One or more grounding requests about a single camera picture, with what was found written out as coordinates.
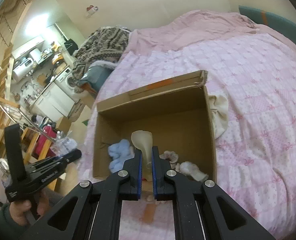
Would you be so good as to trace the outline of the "person's left hand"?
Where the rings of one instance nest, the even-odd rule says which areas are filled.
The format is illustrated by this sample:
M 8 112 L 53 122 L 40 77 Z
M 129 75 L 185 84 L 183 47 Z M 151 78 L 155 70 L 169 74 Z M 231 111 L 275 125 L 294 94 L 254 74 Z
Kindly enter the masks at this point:
M 32 204 L 29 200 L 19 200 L 12 202 L 9 206 L 11 218 L 20 226 L 26 226 L 28 220 L 26 213 L 30 211 Z M 50 209 L 49 198 L 41 191 L 39 194 L 39 202 L 37 205 L 37 214 L 43 216 Z

